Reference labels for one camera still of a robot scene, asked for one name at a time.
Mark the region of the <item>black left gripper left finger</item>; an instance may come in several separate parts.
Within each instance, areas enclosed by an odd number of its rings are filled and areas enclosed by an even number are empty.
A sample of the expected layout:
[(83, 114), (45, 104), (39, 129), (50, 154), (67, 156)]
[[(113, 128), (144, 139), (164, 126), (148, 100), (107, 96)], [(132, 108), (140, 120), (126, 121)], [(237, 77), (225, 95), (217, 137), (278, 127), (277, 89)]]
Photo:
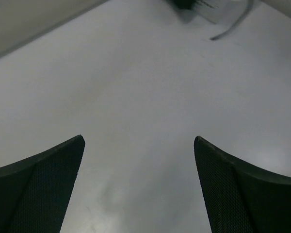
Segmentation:
[(77, 135), (0, 167), (0, 233), (60, 232), (84, 148)]

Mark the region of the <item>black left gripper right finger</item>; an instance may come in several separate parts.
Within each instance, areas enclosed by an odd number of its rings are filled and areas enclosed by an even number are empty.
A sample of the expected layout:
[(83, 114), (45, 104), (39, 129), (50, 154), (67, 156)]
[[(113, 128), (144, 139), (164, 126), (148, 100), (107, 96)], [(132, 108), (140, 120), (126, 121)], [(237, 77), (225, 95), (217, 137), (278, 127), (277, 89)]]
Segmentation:
[(252, 165), (200, 136), (194, 156), (213, 233), (291, 233), (291, 177)]

